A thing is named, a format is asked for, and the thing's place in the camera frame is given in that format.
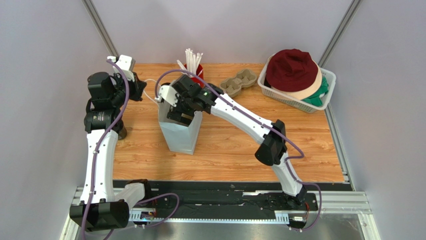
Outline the white paper bag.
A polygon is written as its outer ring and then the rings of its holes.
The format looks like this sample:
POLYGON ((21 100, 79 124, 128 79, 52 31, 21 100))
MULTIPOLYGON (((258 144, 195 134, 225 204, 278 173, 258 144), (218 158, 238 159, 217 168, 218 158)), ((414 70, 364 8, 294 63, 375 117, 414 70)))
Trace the white paper bag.
POLYGON ((203 113, 196 112, 191 123, 186 125, 167 118, 167 113, 171 107, 169 103, 156 101, 155 96, 148 94, 147 89, 143 91, 143 94, 157 105, 157 121, 168 149, 175 153, 193 155, 203 120, 203 113))

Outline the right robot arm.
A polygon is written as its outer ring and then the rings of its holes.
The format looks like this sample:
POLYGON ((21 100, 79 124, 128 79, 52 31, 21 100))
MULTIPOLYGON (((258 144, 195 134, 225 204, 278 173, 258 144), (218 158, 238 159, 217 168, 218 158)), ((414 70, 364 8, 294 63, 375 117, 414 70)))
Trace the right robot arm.
POLYGON ((182 74, 172 83, 163 84, 158 91, 161 102, 170 104, 167 118, 188 125, 197 112, 219 117, 248 134, 258 143, 255 158, 270 166, 277 176, 288 205, 292 208, 305 203, 307 189, 289 160, 286 127, 281 120, 262 118, 242 107, 222 89, 212 83, 200 86, 182 74))

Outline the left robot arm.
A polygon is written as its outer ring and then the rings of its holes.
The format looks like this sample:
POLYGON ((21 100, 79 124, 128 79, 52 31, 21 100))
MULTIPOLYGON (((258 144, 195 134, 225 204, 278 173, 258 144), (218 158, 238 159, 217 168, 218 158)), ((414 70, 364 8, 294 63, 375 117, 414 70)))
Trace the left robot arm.
POLYGON ((87 79, 91 95, 83 120, 87 133, 86 178, 79 204, 72 205, 69 217, 87 232, 125 228, 130 210, 151 188, 145 179, 132 180, 115 193, 114 154, 118 140, 127 136, 121 108, 128 100, 141 101, 146 83, 135 72, 123 77, 97 72, 87 79))

